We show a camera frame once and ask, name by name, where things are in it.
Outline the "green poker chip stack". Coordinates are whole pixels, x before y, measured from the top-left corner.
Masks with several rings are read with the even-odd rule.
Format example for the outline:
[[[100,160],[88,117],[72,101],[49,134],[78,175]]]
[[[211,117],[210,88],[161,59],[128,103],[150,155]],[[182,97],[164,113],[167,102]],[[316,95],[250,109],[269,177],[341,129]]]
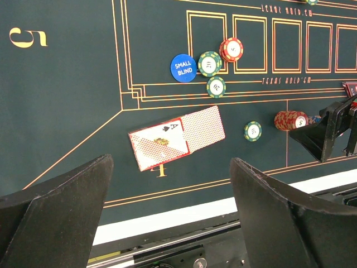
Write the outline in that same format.
[[[244,137],[250,142],[255,142],[262,135],[262,126],[257,121],[250,121],[244,127]]]

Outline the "red chips position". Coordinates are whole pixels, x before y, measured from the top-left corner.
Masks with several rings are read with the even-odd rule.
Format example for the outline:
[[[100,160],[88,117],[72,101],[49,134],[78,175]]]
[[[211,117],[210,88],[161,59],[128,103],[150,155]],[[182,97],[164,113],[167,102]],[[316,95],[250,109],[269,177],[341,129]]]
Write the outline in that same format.
[[[243,44],[236,37],[224,40],[220,45],[220,56],[227,62],[234,63],[243,56]]]

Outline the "blue poker chip stack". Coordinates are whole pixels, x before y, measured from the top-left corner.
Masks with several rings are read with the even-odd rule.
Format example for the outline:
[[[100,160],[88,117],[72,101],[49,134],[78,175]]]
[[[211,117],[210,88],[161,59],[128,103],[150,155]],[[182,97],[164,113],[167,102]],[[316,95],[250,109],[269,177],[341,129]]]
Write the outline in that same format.
[[[314,124],[320,122],[322,119],[321,116],[308,116],[308,124]]]

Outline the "red poker chip stack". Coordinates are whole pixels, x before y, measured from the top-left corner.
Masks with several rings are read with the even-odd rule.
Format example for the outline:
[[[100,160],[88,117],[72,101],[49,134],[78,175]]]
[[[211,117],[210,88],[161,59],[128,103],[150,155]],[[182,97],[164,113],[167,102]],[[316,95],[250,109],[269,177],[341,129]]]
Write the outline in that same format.
[[[280,111],[274,118],[274,125],[281,131],[290,131],[308,125],[308,116],[301,111]]]

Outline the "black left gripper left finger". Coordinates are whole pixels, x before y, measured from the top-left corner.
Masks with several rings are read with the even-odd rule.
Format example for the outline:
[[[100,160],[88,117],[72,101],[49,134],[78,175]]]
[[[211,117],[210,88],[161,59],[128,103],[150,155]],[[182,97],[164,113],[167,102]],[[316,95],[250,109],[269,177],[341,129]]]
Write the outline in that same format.
[[[1,267],[86,267],[112,178],[110,154],[1,197]]]

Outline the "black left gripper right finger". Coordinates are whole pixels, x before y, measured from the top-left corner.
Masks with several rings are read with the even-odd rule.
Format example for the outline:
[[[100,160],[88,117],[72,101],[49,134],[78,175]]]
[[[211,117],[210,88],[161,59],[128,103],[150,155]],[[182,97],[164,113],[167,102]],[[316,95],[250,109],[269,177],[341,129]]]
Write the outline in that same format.
[[[356,267],[356,208],[307,194],[249,165],[230,176],[251,267]]]

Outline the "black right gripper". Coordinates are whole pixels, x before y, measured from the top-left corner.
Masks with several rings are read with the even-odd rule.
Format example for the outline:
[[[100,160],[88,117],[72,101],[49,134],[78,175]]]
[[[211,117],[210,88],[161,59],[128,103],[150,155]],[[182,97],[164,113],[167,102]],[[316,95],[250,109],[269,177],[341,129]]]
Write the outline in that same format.
[[[332,154],[335,140],[351,129],[343,153],[346,157],[356,155],[356,95],[342,102],[333,102],[320,110],[319,115],[322,117],[321,123],[291,130],[289,136],[302,145],[316,160],[325,162]]]

